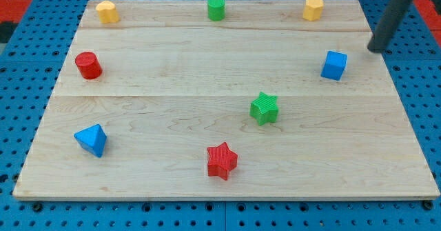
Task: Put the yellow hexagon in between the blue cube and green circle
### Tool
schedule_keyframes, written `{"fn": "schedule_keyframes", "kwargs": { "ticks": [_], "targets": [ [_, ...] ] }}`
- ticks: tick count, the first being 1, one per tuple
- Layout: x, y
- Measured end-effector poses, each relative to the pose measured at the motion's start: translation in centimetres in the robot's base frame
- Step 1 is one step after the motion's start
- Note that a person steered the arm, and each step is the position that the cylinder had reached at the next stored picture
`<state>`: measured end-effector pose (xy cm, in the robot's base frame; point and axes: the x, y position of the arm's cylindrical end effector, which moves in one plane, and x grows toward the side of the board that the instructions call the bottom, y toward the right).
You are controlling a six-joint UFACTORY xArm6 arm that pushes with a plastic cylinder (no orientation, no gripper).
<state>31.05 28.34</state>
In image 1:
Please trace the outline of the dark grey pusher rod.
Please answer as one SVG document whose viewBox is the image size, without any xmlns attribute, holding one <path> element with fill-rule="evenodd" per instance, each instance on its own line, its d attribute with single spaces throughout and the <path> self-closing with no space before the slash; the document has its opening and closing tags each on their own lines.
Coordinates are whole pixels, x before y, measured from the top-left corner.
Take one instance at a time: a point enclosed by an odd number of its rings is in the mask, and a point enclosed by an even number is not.
<svg viewBox="0 0 441 231">
<path fill-rule="evenodd" d="M 369 40 L 367 49 L 383 53 L 392 40 L 413 0 L 390 0 Z"/>
</svg>

